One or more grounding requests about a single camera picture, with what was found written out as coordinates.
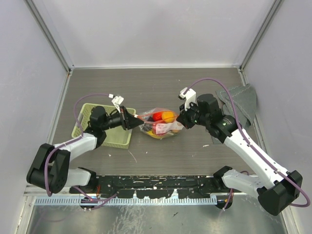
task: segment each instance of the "white backdrop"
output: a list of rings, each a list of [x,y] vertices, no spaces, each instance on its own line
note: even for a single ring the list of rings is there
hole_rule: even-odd
[[[22,0],[0,1],[0,233],[12,234],[66,71]]]
[[[240,65],[273,0],[34,0],[76,67]]]
[[[312,199],[312,2],[284,1],[246,75],[258,95],[259,117],[272,158],[303,176]],[[296,203],[305,204],[303,195]],[[312,207],[294,208],[301,234],[312,230]]]

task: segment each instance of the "metal grille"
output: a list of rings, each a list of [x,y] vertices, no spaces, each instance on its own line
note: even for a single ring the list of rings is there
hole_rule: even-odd
[[[35,201],[35,205],[37,206],[59,206],[59,205],[65,205],[65,206],[77,206],[77,205],[83,205],[83,206],[94,206],[94,203],[81,203],[82,197],[80,196],[71,196],[71,197],[37,197]],[[160,199],[149,199],[149,198],[114,198],[108,201],[105,206],[134,206],[134,205],[216,205],[217,199],[215,195],[211,195],[210,198],[185,198],[185,199],[179,199],[177,197],[170,197],[170,198],[160,198]]]

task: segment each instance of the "gray cloth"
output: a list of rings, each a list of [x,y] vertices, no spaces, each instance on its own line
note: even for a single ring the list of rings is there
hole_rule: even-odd
[[[257,105],[257,94],[255,89],[250,84],[247,84],[246,86],[233,87],[229,91],[235,104],[238,120],[243,128],[248,129],[254,122],[255,117]],[[234,117],[234,112],[229,96],[224,91],[224,89],[218,90],[216,94],[220,100],[225,103],[222,106],[223,114]],[[220,141],[213,137],[213,142],[219,143]]]

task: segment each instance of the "transparent plastic bag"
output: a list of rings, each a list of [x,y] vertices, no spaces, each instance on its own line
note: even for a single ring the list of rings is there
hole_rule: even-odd
[[[142,132],[156,139],[171,137],[183,129],[183,125],[176,121],[177,116],[171,110],[154,108],[138,115],[144,121],[139,127]]]

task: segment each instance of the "plastic basket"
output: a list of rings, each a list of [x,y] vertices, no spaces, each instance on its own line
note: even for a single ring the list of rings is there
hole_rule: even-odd
[[[81,122],[83,129],[86,129],[86,127],[88,126],[91,110],[95,106],[103,106],[107,113],[111,113],[115,109],[115,106],[98,105],[92,103],[84,104],[78,116],[78,120]],[[127,110],[132,115],[135,115],[136,113],[135,109],[127,108]],[[119,126],[113,129],[106,130],[105,132],[107,137],[103,142],[102,146],[109,146],[121,149],[129,148],[132,130],[125,131],[121,126]],[[80,134],[80,129],[76,123],[72,132],[72,137],[78,137]]]

